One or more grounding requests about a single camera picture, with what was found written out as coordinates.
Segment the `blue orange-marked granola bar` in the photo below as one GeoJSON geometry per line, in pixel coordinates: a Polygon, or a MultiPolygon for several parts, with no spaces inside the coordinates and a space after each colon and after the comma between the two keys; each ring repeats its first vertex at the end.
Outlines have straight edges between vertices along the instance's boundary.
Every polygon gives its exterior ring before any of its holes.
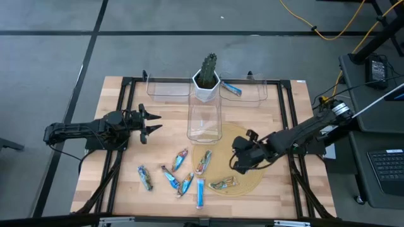
{"type": "Polygon", "coordinates": [[[184,178],[184,180],[180,183],[179,188],[177,189],[177,193],[176,193],[177,198],[182,197],[188,191],[188,189],[190,188],[190,185],[193,181],[193,178],[194,178],[193,172],[189,173],[184,178]]]}

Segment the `green red-logo granola bar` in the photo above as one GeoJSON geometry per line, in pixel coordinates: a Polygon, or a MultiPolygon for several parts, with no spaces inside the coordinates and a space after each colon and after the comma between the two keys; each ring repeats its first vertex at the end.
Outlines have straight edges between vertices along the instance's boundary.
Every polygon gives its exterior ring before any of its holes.
{"type": "Polygon", "coordinates": [[[197,175],[204,174],[204,172],[206,171],[206,169],[208,168],[208,165],[210,163],[211,155],[212,155],[212,151],[208,149],[196,166],[195,173],[197,175]]]}

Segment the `black tripod stand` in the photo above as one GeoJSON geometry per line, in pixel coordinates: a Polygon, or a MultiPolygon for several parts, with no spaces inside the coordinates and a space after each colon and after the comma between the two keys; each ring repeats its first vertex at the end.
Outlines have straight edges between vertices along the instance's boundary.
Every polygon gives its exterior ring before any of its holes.
{"type": "Polygon", "coordinates": [[[404,28],[404,0],[389,0],[391,7],[383,14],[377,14],[377,22],[371,29],[366,33],[363,39],[358,44],[357,48],[349,54],[350,60],[354,64],[362,64],[375,50],[377,50],[382,44],[384,44],[388,39],[391,39],[393,45],[395,46],[397,53],[400,57],[404,57],[404,44],[399,45],[395,34],[404,28]],[[388,23],[386,21],[386,16],[390,11],[396,13],[396,18],[388,23]],[[379,32],[368,44],[361,48],[358,52],[357,49],[362,45],[367,36],[372,32],[372,30],[378,25],[378,23],[383,25],[383,30],[379,32]]]}

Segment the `green brown-print granola bar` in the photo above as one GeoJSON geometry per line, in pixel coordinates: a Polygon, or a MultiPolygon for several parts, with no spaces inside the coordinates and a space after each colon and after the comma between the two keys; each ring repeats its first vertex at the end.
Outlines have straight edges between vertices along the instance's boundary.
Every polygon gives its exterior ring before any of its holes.
{"type": "Polygon", "coordinates": [[[223,190],[227,189],[229,187],[235,187],[239,183],[237,181],[237,178],[234,176],[224,178],[222,180],[219,180],[217,182],[211,182],[208,184],[209,188],[214,189],[214,190],[223,190]]]}

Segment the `white slender rod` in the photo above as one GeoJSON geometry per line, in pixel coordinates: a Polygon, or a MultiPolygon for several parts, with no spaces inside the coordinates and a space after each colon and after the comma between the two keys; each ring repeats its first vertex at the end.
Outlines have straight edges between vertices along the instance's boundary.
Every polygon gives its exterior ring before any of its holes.
{"type": "Polygon", "coordinates": [[[389,97],[392,101],[397,101],[399,99],[404,98],[404,83],[401,85],[397,86],[393,90],[389,91],[387,94],[381,96],[377,100],[373,101],[371,104],[363,108],[361,111],[357,112],[355,115],[352,116],[352,119],[356,118],[357,116],[361,115],[364,113],[366,110],[374,106],[376,103],[380,102],[381,100],[385,100],[387,97],[389,97]]]}

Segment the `green blue granola bar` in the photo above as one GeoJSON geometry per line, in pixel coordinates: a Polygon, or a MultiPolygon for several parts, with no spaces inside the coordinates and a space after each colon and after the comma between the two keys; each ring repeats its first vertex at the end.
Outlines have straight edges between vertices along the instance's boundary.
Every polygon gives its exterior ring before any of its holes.
{"type": "Polygon", "coordinates": [[[151,176],[144,165],[141,165],[138,167],[138,173],[140,175],[140,180],[142,181],[143,185],[145,186],[145,189],[149,192],[152,191],[153,185],[152,185],[151,176]]]}

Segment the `blue white granola bar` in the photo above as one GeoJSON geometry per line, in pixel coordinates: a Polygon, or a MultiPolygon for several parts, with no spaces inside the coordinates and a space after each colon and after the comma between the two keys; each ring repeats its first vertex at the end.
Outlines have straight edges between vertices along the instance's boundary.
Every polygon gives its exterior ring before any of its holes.
{"type": "Polygon", "coordinates": [[[222,81],[221,86],[223,88],[225,88],[226,90],[228,90],[229,92],[237,95],[237,96],[241,96],[242,95],[242,90],[239,88],[236,88],[235,86],[232,86],[231,84],[225,83],[224,81],[222,81]]]}

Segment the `grey chair base leg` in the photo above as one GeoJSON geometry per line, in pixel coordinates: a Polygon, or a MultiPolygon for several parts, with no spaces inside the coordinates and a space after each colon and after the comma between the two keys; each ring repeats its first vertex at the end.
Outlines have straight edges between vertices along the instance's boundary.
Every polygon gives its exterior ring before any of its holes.
{"type": "Polygon", "coordinates": [[[24,145],[15,143],[13,141],[9,141],[7,139],[0,138],[0,151],[3,148],[10,148],[16,151],[22,151],[24,149],[24,145]]]}

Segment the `light blue red-ended granola bar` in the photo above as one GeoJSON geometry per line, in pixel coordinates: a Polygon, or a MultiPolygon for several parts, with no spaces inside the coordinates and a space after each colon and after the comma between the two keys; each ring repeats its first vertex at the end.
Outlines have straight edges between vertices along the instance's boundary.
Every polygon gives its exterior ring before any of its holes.
{"type": "Polygon", "coordinates": [[[204,206],[204,189],[205,189],[205,180],[203,178],[197,179],[197,203],[196,208],[202,209],[204,206]]]}

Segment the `black keyboard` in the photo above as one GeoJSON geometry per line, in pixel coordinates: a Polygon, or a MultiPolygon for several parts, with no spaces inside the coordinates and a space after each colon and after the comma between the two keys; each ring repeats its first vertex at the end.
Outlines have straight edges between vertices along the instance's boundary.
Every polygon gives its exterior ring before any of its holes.
{"type": "Polygon", "coordinates": [[[404,197],[404,150],[367,152],[377,182],[385,194],[404,197]]]}

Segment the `blue brown granola bar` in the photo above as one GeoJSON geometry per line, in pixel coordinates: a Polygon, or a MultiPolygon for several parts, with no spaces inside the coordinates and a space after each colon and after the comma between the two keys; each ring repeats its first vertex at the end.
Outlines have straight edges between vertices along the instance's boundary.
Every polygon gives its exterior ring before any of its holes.
{"type": "Polygon", "coordinates": [[[163,171],[163,174],[165,175],[165,177],[169,181],[171,187],[173,187],[174,189],[178,189],[180,187],[180,183],[175,178],[175,176],[165,167],[165,165],[162,165],[161,169],[163,171]]]}

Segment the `green cactus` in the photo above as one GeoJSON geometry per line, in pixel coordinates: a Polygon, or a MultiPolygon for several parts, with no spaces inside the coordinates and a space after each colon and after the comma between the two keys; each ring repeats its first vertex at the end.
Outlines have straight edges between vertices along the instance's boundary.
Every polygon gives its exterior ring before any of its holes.
{"type": "Polygon", "coordinates": [[[198,78],[198,86],[204,89],[212,89],[216,85],[215,66],[217,55],[210,53],[203,61],[198,78]]]}

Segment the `silver aluminium rail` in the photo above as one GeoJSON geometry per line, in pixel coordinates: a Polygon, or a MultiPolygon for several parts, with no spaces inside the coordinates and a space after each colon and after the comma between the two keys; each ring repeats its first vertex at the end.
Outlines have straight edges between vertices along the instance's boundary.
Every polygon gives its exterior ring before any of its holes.
{"type": "Polygon", "coordinates": [[[116,217],[100,218],[98,222],[98,227],[111,227],[113,224],[130,223],[130,222],[135,222],[135,217],[116,216],[116,217]]]}
{"type": "Polygon", "coordinates": [[[311,224],[302,221],[274,220],[273,227],[311,227],[311,224]]]}

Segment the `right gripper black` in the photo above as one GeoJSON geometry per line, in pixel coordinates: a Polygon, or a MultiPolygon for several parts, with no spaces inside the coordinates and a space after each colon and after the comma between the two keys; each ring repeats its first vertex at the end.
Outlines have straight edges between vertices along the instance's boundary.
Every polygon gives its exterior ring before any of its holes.
{"type": "Polygon", "coordinates": [[[269,146],[258,141],[258,134],[253,130],[247,130],[248,139],[237,136],[232,143],[233,156],[237,161],[231,164],[231,169],[245,174],[248,170],[260,170],[270,166],[273,162],[273,152],[269,146]]]}

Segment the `long clear plastic bin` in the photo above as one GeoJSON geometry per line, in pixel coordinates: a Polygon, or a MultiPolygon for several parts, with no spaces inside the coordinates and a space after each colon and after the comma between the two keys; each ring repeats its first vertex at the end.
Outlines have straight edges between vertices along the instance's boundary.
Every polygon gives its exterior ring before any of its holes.
{"type": "Polygon", "coordinates": [[[192,144],[215,144],[222,138],[222,101],[219,96],[202,102],[189,96],[187,138],[192,144]]]}

